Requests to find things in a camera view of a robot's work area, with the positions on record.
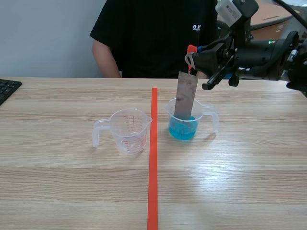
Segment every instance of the wooden table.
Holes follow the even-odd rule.
[[[160,230],[306,229],[307,99],[285,82],[198,90],[217,107],[220,132],[204,118],[193,141],[179,142],[164,111],[176,80],[11,80],[23,85],[0,107],[1,230],[147,229],[149,139],[127,156],[108,132],[92,148],[91,132],[122,108],[150,114],[152,87]]]

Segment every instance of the red tape line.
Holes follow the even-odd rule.
[[[152,89],[147,230],[158,230],[158,89]]]

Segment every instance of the person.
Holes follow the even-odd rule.
[[[189,45],[217,39],[217,0],[107,0],[90,36],[108,78],[177,78]]]

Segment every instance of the black keyboard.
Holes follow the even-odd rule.
[[[0,79],[0,105],[6,101],[20,86],[20,81]]]

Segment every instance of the blue water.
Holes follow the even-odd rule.
[[[197,121],[184,122],[171,118],[169,121],[169,133],[179,140],[190,140],[195,136],[197,130]]]

